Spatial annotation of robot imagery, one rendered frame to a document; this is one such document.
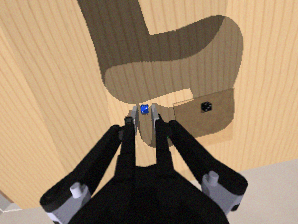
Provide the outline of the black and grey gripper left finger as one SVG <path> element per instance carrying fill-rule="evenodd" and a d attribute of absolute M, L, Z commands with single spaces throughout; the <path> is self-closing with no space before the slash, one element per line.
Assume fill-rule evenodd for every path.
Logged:
<path fill-rule="evenodd" d="M 124 122 L 121 127 L 112 125 L 74 170 L 42 195 L 39 203 L 54 224 L 68 224 L 88 202 L 120 145 L 108 206 L 115 219 L 121 220 L 130 214 L 133 207 L 133 165 L 136 165 L 137 106 L 133 106 L 131 116 L 125 117 Z"/>

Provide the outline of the blue die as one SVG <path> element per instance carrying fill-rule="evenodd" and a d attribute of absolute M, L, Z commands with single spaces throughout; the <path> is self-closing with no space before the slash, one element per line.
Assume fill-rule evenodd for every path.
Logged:
<path fill-rule="evenodd" d="M 141 105 L 141 114 L 148 113 L 148 104 Z"/>

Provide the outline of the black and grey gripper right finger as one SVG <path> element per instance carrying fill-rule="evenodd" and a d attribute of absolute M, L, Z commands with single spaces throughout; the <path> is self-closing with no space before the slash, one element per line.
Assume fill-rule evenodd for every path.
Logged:
<path fill-rule="evenodd" d="M 167 136 L 201 185 L 202 192 L 216 202 L 226 216 L 236 211 L 248 187 L 245 177 L 215 159 L 178 121 L 164 122 L 155 104 L 151 105 L 151 113 L 156 134 L 157 203 L 161 212 L 174 215 L 180 205 Z"/>

